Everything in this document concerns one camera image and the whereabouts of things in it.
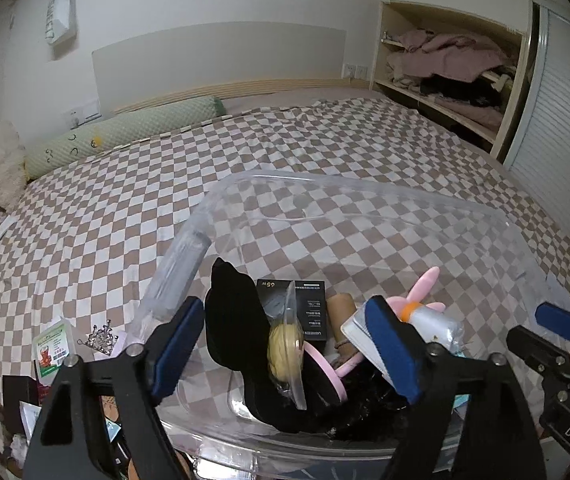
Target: bed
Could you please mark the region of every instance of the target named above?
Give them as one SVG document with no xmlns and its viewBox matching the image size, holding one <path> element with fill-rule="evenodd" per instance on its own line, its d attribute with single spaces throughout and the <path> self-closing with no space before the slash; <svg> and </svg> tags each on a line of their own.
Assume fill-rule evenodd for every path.
<svg viewBox="0 0 570 480">
<path fill-rule="evenodd" d="M 498 163 L 415 110 L 346 88 L 225 106 L 228 116 L 75 162 L 28 186 L 18 221 L 0 240 L 0 402 L 3 375 L 34 374 L 33 330 L 53 316 L 84 333 L 108 319 L 124 328 L 181 223 L 216 181 L 238 171 L 340 174 L 500 208 L 544 274 L 570 294 L 570 240 Z M 540 402 L 533 380 L 526 394 Z"/>
</svg>

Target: white louvered closet door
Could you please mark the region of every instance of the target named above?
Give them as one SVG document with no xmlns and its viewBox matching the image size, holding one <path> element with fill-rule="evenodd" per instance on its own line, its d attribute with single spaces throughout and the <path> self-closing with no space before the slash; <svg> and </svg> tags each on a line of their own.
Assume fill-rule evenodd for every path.
<svg viewBox="0 0 570 480">
<path fill-rule="evenodd" d="M 505 167 L 570 237 L 570 20 L 543 5 L 532 84 Z"/>
</svg>

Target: orange ring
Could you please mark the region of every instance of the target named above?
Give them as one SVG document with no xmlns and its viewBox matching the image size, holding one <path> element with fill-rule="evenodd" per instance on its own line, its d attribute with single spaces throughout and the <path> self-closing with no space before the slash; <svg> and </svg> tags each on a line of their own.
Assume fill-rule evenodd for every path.
<svg viewBox="0 0 570 480">
<path fill-rule="evenodd" d="M 399 319 L 403 323 L 409 323 L 409 318 L 412 315 L 412 312 L 420 306 L 423 306 L 423 304 L 418 303 L 418 301 L 412 301 L 412 303 L 407 303 L 401 310 L 401 313 L 398 315 Z"/>
</svg>

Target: red cartoon figure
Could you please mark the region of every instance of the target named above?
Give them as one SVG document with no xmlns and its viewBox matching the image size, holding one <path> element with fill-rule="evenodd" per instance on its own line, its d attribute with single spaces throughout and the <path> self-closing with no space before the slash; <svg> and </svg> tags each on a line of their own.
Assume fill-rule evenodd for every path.
<svg viewBox="0 0 570 480">
<path fill-rule="evenodd" d="M 41 359 L 39 359 L 39 364 L 41 368 L 47 368 L 52 366 L 52 356 L 50 355 L 50 347 L 46 346 L 41 350 Z"/>
</svg>

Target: wall outlet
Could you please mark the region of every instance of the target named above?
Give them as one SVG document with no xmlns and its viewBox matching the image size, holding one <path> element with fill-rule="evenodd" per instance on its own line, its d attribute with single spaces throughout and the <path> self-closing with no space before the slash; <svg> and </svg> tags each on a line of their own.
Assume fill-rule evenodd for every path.
<svg viewBox="0 0 570 480">
<path fill-rule="evenodd" d="M 101 116 L 101 112 L 98 108 L 98 101 L 92 101 L 83 106 L 77 106 L 72 108 L 63 114 L 63 120 L 70 130 L 78 128 L 81 124 L 89 123 L 98 119 Z"/>
<path fill-rule="evenodd" d="M 356 79 L 367 79 L 367 66 L 366 65 L 356 65 Z"/>
<path fill-rule="evenodd" d="M 350 65 L 345 63 L 343 65 L 343 79 L 349 77 L 354 79 L 356 77 L 356 65 Z"/>
</svg>

